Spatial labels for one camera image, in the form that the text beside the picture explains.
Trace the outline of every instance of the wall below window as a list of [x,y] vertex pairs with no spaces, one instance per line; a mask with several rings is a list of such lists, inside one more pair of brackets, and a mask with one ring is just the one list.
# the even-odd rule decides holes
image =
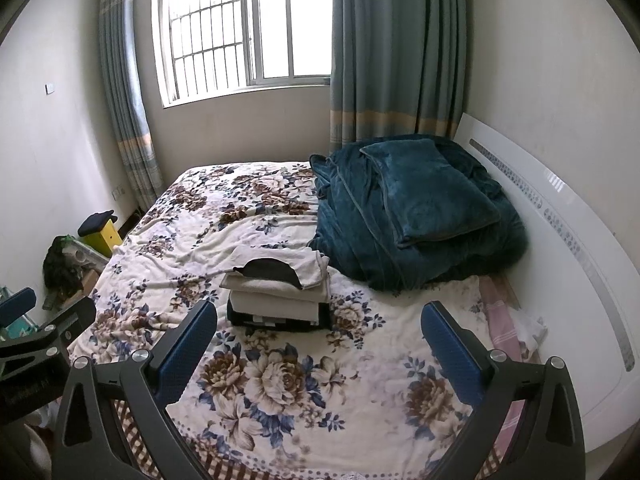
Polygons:
[[98,1],[30,0],[0,45],[0,283],[31,286],[40,303],[55,236],[91,213],[115,209],[120,223],[136,208],[102,86]]
[[167,184],[193,166],[307,160],[329,149],[329,88],[258,90],[162,108],[151,0],[134,0],[146,118]]
[[534,155],[640,269],[640,52],[605,0],[470,0],[465,111]]

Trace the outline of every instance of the window frame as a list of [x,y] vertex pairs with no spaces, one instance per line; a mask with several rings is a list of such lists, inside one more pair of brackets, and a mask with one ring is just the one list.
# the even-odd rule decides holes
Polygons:
[[[199,101],[211,97],[221,95],[235,94],[239,92],[253,91],[267,88],[282,88],[289,86],[328,86],[330,76],[321,75],[304,75],[296,76],[293,73],[293,44],[292,44],[292,25],[291,25],[291,0],[285,0],[286,6],[286,23],[287,23],[287,54],[289,75],[280,77],[265,78],[262,70],[262,38],[260,34],[260,3],[259,0],[252,1],[252,21],[249,23],[247,0],[240,0],[241,9],[241,27],[242,27],[242,51],[244,53],[244,72],[246,86],[226,89],[216,92],[200,93],[187,98],[178,97],[177,74],[175,72],[175,59],[173,57],[173,47],[171,42],[171,25],[169,17],[169,0],[156,0],[158,12],[158,43],[159,57],[161,57],[162,75],[164,76],[165,90],[161,89],[164,107],[182,104],[185,102]],[[252,28],[252,40],[255,44],[250,45],[249,27]],[[252,76],[252,53],[253,48],[255,57],[255,77]],[[158,53],[156,53],[156,68],[160,68]]]

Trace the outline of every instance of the curtain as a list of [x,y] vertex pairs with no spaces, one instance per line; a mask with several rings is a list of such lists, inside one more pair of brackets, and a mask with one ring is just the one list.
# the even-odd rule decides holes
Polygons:
[[334,0],[331,150],[400,134],[453,136],[462,116],[465,0]]
[[113,130],[133,193],[146,212],[164,191],[142,104],[133,0],[100,0],[100,64]]

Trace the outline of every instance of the bed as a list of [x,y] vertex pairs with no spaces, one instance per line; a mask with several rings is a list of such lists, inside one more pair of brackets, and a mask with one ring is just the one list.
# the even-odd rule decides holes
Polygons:
[[[634,309],[640,277],[594,213],[524,150],[469,116],[456,141],[500,182],[527,225],[530,249],[506,275],[513,303],[548,325],[540,357],[567,362],[587,450],[594,449],[640,416],[640,312]],[[72,358],[107,363],[150,348],[197,300],[209,298],[218,309],[217,332],[167,411],[213,478],[311,480],[350,471],[424,478],[470,407],[459,402],[422,338],[420,310],[440,300],[486,347],[507,348],[505,342],[514,342],[507,298],[488,299],[486,287],[481,294],[477,276],[393,295],[332,269],[331,330],[232,327],[227,293],[218,286],[224,260],[238,244],[306,245],[317,204],[306,163],[185,172],[114,252],[92,294],[96,322],[71,348]],[[501,330],[496,324],[491,330],[488,315],[503,320]],[[584,343],[596,334],[600,346]],[[595,370],[602,380],[593,381]],[[156,475],[126,406],[118,412],[138,463]],[[499,463],[517,410],[510,415],[506,439],[497,441],[480,476]]]

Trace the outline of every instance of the floral bedspread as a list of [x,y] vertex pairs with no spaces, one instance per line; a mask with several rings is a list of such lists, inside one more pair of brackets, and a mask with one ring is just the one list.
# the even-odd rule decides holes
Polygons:
[[[394,297],[330,269],[331,330],[231,326],[227,291],[218,287],[222,262],[238,244],[305,246],[316,211],[308,164],[187,171],[115,250],[93,293],[97,319],[76,340],[72,357],[125,359],[209,298],[218,310],[217,332],[167,411],[212,476],[307,480],[356,471],[423,478],[470,407],[459,402],[422,338],[420,311],[440,300],[490,348],[478,278]],[[134,449],[140,455],[141,445]],[[146,451],[140,461],[154,472]]]

